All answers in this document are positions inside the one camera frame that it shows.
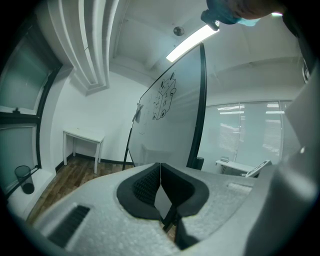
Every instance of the window frame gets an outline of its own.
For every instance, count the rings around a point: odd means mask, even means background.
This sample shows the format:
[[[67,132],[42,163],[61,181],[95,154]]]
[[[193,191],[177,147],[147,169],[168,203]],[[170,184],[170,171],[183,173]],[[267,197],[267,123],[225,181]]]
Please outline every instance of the window frame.
[[[43,91],[38,102],[36,114],[26,114],[20,113],[14,110],[13,112],[1,112],[0,111],[0,125],[17,125],[17,124],[34,124],[36,125],[36,136],[35,136],[35,147],[36,147],[36,159],[37,167],[41,169],[41,156],[40,156],[40,129],[42,116],[46,104],[46,100],[51,89],[52,84],[55,81],[63,64],[54,54],[53,50],[47,43],[45,37],[43,36],[38,20],[35,14],[28,17],[23,24],[19,27],[14,35],[10,49],[7,51],[3,64],[0,66],[0,74],[6,68],[7,62],[9,61],[11,55],[14,53],[16,47],[22,40],[27,40],[30,47],[34,50],[37,56],[45,63],[49,70],[52,72],[48,75],[47,81],[43,86]]]

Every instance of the hand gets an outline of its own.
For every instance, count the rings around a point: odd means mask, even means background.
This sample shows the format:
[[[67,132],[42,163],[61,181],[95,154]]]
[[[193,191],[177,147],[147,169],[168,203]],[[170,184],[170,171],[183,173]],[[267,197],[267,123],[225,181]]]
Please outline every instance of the hand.
[[[254,20],[271,13],[284,13],[286,8],[279,0],[218,0],[224,2],[235,18]]]

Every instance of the white wall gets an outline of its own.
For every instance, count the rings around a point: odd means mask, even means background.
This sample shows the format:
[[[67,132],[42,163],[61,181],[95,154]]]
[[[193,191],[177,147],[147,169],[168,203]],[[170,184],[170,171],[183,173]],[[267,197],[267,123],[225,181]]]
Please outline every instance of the white wall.
[[[54,162],[54,116],[56,114],[56,109],[59,109],[59,100],[64,94],[64,89],[69,85],[71,77],[73,76],[72,70],[72,67],[62,67],[50,88],[43,109],[40,129],[41,165],[43,169],[48,170],[53,174],[56,174],[56,165]]]
[[[294,100],[304,80],[300,58],[281,58],[239,65],[209,76],[206,105]]]
[[[57,166],[63,161],[63,128],[82,127],[105,134],[101,158],[123,161],[132,118],[137,103],[147,88],[128,78],[111,72],[110,88],[89,96],[83,96],[74,86],[75,80],[65,84],[53,117],[53,161]],[[78,140],[76,152],[93,157],[96,146]],[[67,141],[67,154],[72,153],[72,139]]]

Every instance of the window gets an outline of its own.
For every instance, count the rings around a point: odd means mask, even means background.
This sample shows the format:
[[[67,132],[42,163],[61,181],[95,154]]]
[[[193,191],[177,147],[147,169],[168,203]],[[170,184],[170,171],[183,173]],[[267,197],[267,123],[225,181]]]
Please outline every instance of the window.
[[[234,161],[239,141],[239,113],[242,106],[237,104],[207,107],[198,157],[204,158],[203,170],[220,173],[216,161],[228,157]]]
[[[243,103],[236,162],[256,167],[265,160],[276,165],[281,154],[279,102]]]
[[[4,191],[17,181],[14,172],[18,166],[41,168],[42,114],[61,66],[36,17],[28,18],[0,67],[0,176]]]

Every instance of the trash can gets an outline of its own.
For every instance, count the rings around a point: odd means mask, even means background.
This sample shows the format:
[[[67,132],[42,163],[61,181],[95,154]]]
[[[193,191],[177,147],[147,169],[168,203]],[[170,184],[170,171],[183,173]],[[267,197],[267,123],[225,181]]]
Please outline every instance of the trash can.
[[[32,177],[30,175],[31,170],[26,165],[21,165],[14,170],[15,176],[18,179],[18,182],[21,183],[21,188],[24,193],[27,195],[32,194],[35,191],[34,182],[32,181]]]

